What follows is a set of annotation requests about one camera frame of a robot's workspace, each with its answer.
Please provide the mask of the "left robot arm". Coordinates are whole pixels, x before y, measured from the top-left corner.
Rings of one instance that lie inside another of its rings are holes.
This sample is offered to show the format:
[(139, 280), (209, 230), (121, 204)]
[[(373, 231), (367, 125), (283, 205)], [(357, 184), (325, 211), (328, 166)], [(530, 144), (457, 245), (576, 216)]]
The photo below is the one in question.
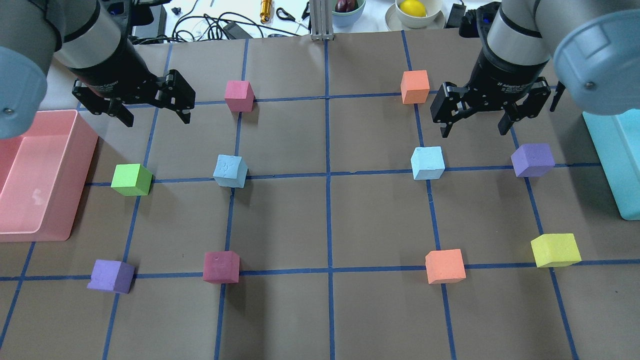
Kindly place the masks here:
[(176, 69), (151, 73), (100, 0), (3, 0), (0, 43), (2, 139), (32, 126), (53, 59), (76, 76), (71, 91), (92, 114), (131, 127), (126, 105), (147, 104), (191, 121), (191, 85)]

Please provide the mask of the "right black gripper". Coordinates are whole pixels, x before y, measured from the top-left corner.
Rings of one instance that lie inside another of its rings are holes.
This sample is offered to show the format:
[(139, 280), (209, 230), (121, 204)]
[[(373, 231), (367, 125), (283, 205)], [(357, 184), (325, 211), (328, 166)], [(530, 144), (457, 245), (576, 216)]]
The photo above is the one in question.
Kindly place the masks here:
[(434, 123), (440, 123), (442, 138), (450, 136), (457, 121), (475, 113), (496, 111), (504, 111), (497, 127), (500, 135), (505, 136), (515, 123), (537, 117), (551, 95), (551, 87), (542, 76), (523, 88), (496, 86), (493, 82), (482, 86), (442, 83), (430, 105), (430, 116)]

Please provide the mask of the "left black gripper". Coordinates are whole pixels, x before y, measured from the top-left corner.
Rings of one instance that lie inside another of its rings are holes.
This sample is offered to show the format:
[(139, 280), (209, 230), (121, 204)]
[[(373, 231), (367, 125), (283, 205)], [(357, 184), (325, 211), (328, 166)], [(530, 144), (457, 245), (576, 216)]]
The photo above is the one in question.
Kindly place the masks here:
[(163, 76), (151, 73), (142, 80), (120, 80), (99, 89), (76, 79), (71, 94), (92, 113), (106, 113), (132, 128), (135, 117), (125, 105), (147, 104), (170, 109), (185, 124), (191, 123), (195, 90), (180, 71), (170, 69)]

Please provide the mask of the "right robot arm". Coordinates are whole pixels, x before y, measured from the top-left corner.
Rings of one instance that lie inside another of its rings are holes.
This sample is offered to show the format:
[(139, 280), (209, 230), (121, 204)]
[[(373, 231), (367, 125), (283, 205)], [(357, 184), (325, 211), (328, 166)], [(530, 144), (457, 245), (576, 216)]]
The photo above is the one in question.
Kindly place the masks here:
[(457, 121), (503, 111), (501, 135), (542, 111), (551, 87), (542, 70), (549, 62), (558, 79), (551, 103), (569, 92), (584, 111), (616, 116), (639, 107), (637, 0), (503, 0), (475, 12), (481, 51), (466, 85), (444, 82), (430, 106), (441, 136)]

